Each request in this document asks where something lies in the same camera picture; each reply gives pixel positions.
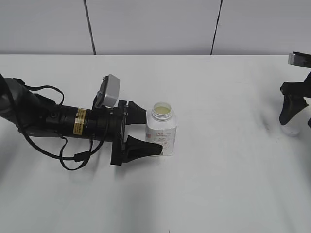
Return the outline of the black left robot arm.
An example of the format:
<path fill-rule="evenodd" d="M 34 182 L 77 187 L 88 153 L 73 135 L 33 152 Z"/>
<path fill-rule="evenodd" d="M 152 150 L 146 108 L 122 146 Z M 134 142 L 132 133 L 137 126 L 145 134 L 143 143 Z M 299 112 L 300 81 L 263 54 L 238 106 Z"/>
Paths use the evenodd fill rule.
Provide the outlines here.
<path fill-rule="evenodd" d="M 91 109 L 65 106 L 40 95 L 40 87 L 21 79 L 0 79 L 0 115 L 15 124 L 27 142 L 45 154 L 33 137 L 87 139 L 112 143 L 111 164 L 120 166 L 133 160 L 160 155 L 162 146 L 125 135 L 125 127 L 146 123 L 146 111 L 132 101 L 119 99 L 120 80 L 105 76 Z"/>

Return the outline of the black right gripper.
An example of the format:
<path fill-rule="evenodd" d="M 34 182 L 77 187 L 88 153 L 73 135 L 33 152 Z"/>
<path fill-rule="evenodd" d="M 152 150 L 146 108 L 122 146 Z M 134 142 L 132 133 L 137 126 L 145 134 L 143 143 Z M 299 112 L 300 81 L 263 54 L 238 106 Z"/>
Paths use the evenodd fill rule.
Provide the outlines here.
<path fill-rule="evenodd" d="M 304 97 L 311 97 L 311 73 L 303 82 L 284 82 L 280 91 L 284 95 L 284 102 L 279 122 L 281 125 L 286 125 L 296 114 L 308 107 Z M 308 120 L 308 126 L 311 128 L 311 117 Z"/>

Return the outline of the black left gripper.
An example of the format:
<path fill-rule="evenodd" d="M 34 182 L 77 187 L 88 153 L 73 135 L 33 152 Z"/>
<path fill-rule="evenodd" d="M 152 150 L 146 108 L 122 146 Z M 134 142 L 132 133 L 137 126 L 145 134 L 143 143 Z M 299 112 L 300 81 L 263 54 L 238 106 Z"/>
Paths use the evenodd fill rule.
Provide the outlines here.
<path fill-rule="evenodd" d="M 114 108 L 113 127 L 114 139 L 112 141 L 112 152 L 110 164 L 121 166 L 122 163 L 129 163 L 133 160 L 160 155 L 162 145 L 138 140 L 128 136 L 124 144 L 125 125 L 146 124 L 146 110 L 135 104 L 133 101 L 119 100 L 117 108 Z"/>

